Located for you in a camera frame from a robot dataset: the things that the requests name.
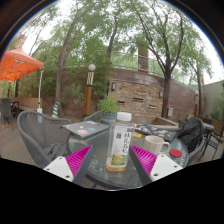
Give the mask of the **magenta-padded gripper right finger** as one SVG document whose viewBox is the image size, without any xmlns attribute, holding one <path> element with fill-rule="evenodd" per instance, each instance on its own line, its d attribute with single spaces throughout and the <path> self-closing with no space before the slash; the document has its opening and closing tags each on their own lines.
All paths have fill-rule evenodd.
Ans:
<svg viewBox="0 0 224 224">
<path fill-rule="evenodd" d="M 155 155 L 138 146 L 129 146 L 129 155 L 143 185 L 164 178 L 182 169 L 165 154 Z"/>
</svg>

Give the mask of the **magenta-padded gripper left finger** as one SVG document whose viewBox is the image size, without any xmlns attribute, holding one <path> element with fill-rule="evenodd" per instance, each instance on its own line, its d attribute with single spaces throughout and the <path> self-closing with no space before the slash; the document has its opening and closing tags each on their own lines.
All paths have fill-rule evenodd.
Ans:
<svg viewBox="0 0 224 224">
<path fill-rule="evenodd" d="M 67 157 L 58 156 L 44 170 L 81 186 L 92 157 L 93 146 L 89 145 Z"/>
</svg>

